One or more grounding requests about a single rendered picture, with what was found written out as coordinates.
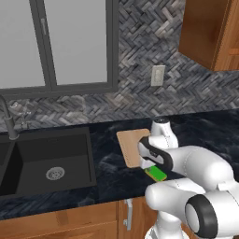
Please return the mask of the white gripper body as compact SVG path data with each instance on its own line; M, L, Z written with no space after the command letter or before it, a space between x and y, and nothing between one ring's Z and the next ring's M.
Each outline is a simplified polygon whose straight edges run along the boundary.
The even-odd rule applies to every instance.
M155 165L155 163L152 162L151 160L145 160L144 158L140 158L140 167L142 169L147 169L154 165Z

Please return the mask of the green sponge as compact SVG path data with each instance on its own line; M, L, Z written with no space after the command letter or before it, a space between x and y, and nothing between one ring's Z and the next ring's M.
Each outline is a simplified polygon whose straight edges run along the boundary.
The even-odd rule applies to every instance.
M167 178L167 174L165 174L162 170L160 170L157 166L151 166L145 170L145 173L150 176L156 182L163 181Z

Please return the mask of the wooden cutting board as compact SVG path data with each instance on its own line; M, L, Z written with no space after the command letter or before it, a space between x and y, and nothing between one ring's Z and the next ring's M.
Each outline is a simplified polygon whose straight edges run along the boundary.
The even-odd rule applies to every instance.
M148 129L136 129L117 132L117 138L123 158L129 168L140 166L138 142L144 136L150 136Z

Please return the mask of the wooden cabinet door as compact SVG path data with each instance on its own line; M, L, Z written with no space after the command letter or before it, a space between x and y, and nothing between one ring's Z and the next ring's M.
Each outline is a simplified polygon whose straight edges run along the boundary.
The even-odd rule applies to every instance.
M144 197L132 198L131 229L127 230L123 221L127 220L128 208L125 200L118 201L118 239L145 239L157 219L157 212L148 207Z
M27 239L118 239L117 222L100 223L61 232L42 234Z

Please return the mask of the silver sink drain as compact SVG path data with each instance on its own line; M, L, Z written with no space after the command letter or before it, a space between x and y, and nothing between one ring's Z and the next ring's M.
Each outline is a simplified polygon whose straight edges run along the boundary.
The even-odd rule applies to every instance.
M46 172L46 178L51 181L59 180L64 176L65 170L62 167L52 167Z

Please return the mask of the black sink basin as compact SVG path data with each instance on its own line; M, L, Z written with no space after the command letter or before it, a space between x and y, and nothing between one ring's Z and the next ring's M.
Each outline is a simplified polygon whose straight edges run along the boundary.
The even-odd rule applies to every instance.
M64 176L46 178L52 167ZM23 133L12 141L0 135L0 198L91 187L96 176L87 127Z

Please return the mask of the wooden drawer front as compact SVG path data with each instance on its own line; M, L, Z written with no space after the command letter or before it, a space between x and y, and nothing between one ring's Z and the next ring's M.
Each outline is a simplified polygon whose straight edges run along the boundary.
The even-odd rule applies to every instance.
M117 203L104 203L60 210L29 217L0 221L0 233L17 234L58 230L65 227L93 225L116 220Z

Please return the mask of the dark grey framed window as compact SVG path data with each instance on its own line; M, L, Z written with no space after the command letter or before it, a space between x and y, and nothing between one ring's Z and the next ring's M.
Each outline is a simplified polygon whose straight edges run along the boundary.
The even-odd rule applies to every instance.
M4 97L113 92L118 79L119 0L0 0Z

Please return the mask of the grey sink faucet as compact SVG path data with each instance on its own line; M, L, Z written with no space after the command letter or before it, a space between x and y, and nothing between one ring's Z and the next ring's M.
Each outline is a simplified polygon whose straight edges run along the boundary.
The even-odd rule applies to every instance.
M18 131L15 129L15 121L10 114L10 111L7 106L7 101L4 98L3 95L0 94L0 106L3 108L4 112L4 122L7 126L7 132L8 132L8 137L10 140L14 141L19 138L20 134ZM26 116L30 115L31 112L28 111L27 109L24 109L21 113L21 130L22 131L27 131L30 129L30 123L26 121Z

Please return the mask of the grey wall outlet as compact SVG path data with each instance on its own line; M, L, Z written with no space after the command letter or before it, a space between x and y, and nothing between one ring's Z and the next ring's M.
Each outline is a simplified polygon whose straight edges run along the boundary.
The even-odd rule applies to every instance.
M152 87L160 87L163 84L164 71L165 71L164 65L154 65L152 67L152 74L151 74Z

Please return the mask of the wooden wall cabinet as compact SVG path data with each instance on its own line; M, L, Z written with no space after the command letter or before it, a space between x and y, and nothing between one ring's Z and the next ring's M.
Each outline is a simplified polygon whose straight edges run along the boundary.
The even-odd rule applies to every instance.
M239 70L239 0L186 0L178 51L212 71Z

